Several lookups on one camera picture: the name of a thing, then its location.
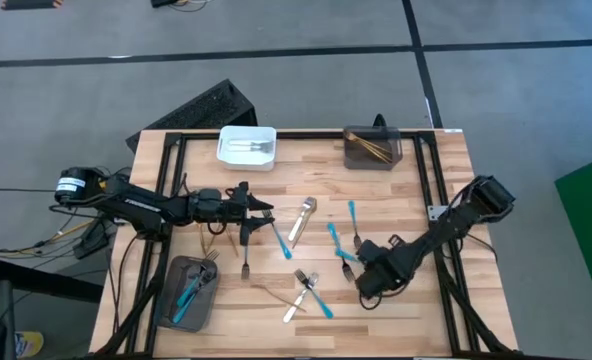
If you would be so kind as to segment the black perforated case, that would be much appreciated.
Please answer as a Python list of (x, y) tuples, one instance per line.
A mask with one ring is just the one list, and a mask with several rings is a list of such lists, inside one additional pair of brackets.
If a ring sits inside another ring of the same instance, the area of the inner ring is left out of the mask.
[(258, 119), (251, 101), (225, 79), (151, 123), (145, 130), (220, 129), (228, 125), (257, 126)]

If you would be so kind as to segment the black aluminium rig frame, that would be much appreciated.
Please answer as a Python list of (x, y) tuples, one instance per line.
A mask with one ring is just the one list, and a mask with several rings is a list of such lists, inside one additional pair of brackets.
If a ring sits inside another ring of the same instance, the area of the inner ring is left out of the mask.
[[(403, 159), (390, 171), (349, 170), (343, 164), (343, 135), (335, 129), (282, 130), (276, 163), (268, 172), (231, 171), (217, 159), (214, 130), (152, 130), (141, 134), (130, 180), (149, 189), (172, 193), (180, 181), (190, 188), (225, 189), (242, 181), (260, 200), (274, 206), (276, 228), (292, 254), (287, 260), (272, 226), (251, 237), (250, 278), (241, 279), (244, 252), (236, 258), (226, 235), (205, 236), (219, 252), (220, 279), (214, 306), (204, 329), (196, 333), (158, 325), (160, 299), (145, 307), (135, 329), (118, 349), (119, 360), (137, 358), (327, 358), (448, 357), (457, 349), (481, 348), (453, 299), (439, 284), (438, 259), (428, 257), (410, 286), (364, 310), (357, 290), (343, 276), (327, 224), (334, 223), (344, 246), (354, 231), (348, 201), (355, 202), (358, 234), (385, 244), (392, 234), (405, 240), (428, 227), (427, 207), (446, 203), (473, 178), (464, 136), (451, 130), (406, 130)], [(317, 200), (295, 247), (288, 235), (307, 197)], [(168, 269), (176, 256), (199, 256), (195, 225), (172, 231), (169, 244), (138, 240), (131, 227), (115, 238), (112, 272), (100, 302), (90, 348), (98, 351), (124, 319), (138, 293), (156, 269)], [(325, 317), (307, 290), (288, 324), (291, 307), (263, 290), (261, 284), (294, 302), (304, 285), (301, 269), (319, 275), (314, 290), (332, 310)]]

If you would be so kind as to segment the black bar orange ends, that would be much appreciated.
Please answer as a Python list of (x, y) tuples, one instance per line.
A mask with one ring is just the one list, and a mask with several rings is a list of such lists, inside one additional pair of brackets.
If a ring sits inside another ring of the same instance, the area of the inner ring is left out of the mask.
[(36, 10), (59, 8), (63, 0), (2, 0), (1, 9), (5, 11)]

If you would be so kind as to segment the yellow and blue object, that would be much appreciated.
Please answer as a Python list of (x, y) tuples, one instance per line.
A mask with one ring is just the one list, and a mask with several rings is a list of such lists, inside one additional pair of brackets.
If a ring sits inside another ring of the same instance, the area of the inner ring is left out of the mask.
[(36, 356), (42, 350), (45, 338), (37, 331), (16, 331), (14, 342), (16, 358), (24, 359)]

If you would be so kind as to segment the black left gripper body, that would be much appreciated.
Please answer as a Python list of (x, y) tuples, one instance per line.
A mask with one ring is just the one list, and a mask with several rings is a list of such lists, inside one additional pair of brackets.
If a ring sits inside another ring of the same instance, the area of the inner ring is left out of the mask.
[(246, 224), (248, 210), (249, 184), (241, 182), (237, 187), (225, 190), (228, 199), (222, 199), (218, 189), (205, 188), (193, 192), (189, 197), (191, 220), (207, 225), (213, 235), (220, 235), (227, 230), (228, 224), (240, 227), (240, 244), (249, 243), (250, 229)]

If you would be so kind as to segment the translucent grey plastic bin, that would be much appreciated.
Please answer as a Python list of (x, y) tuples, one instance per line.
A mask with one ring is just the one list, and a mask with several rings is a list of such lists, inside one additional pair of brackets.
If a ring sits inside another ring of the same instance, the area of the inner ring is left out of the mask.
[(346, 126), (343, 146), (348, 169), (390, 171), (403, 157), (400, 132), (392, 127)]

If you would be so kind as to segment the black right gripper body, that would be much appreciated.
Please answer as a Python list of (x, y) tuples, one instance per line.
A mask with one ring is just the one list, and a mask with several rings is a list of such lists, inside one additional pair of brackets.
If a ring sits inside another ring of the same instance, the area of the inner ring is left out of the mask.
[(364, 272), (356, 279), (356, 286), (362, 297), (370, 299), (386, 291), (398, 290), (411, 281), (421, 259), (421, 243), (403, 242), (386, 248), (366, 240), (357, 255), (364, 265)]

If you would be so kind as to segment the white plastic bin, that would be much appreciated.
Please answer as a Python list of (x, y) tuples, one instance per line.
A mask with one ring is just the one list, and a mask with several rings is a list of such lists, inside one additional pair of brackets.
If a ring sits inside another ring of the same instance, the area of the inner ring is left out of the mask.
[[(229, 140), (272, 141), (271, 153), (229, 152)], [(229, 170), (271, 171), (275, 164), (277, 131), (273, 127), (228, 125), (220, 130), (217, 145), (217, 159)]]

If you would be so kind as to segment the dark grey plastic bin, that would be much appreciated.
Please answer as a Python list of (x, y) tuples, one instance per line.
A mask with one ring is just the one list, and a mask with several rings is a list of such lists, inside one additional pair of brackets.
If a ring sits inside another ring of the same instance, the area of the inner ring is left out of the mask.
[(162, 292), (161, 317), (159, 326), (180, 331), (196, 333), (207, 323), (215, 300), (220, 274), (214, 261), (205, 263), (206, 271), (193, 292), (198, 291), (183, 316), (175, 321), (174, 317), (183, 308), (178, 304), (185, 290), (198, 277), (201, 258), (176, 256), (172, 259)]

